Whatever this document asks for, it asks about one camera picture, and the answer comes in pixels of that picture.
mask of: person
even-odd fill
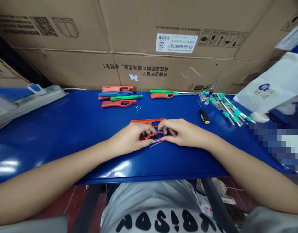
[[[158,126],[161,129],[171,133],[162,141],[209,151],[264,206],[248,216],[242,232],[298,232],[298,186],[288,178],[183,119],[163,120]],[[131,123],[106,141],[1,183],[0,232],[66,232],[64,218],[24,220],[39,213],[101,163],[153,143],[151,139],[139,140],[153,132],[151,125]],[[200,213],[193,187],[186,180],[123,183],[103,212],[101,232],[143,231],[223,232],[223,229]]]

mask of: white paper bag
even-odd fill
[[[266,113],[298,95],[298,54],[286,53],[233,99],[252,112]]]

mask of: finger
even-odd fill
[[[171,133],[171,135],[173,135],[174,137],[177,136],[177,132],[176,132],[175,130],[173,130],[173,129],[171,129],[171,128],[169,128],[168,130],[169,130],[169,132]]]
[[[174,120],[163,120],[160,122],[160,124],[158,125],[158,130],[160,131],[164,126],[168,127],[168,128],[172,128],[175,131],[177,130],[178,124],[174,121]]]
[[[155,141],[152,140],[152,139],[149,139],[149,140],[142,140],[139,142],[141,148],[143,147],[146,147],[146,146],[149,146],[150,144],[154,143]]]
[[[163,126],[163,133],[165,133],[167,135],[167,127]]]
[[[174,137],[174,136],[164,136],[164,137],[161,138],[161,141],[168,141],[168,142],[178,144],[179,143],[179,138]]]
[[[138,124],[138,131],[139,133],[145,132],[145,131],[151,131],[154,133],[155,128],[153,128],[153,126],[150,124]]]

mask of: barcode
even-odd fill
[[[12,34],[22,34],[22,35],[40,35],[37,31],[25,31],[25,30],[12,30],[12,29],[4,29],[5,33],[12,33]]]
[[[37,28],[39,28],[42,35],[58,37],[47,17],[30,16],[30,18],[34,20],[35,25],[37,26]]]
[[[35,29],[35,27],[33,25],[21,25],[21,24],[17,24],[17,26],[19,28]]]
[[[169,39],[169,37],[159,36],[159,39]]]
[[[16,28],[15,24],[0,24],[2,28]]]

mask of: shipping label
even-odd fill
[[[197,35],[157,33],[155,51],[172,53],[192,53],[197,40]]]

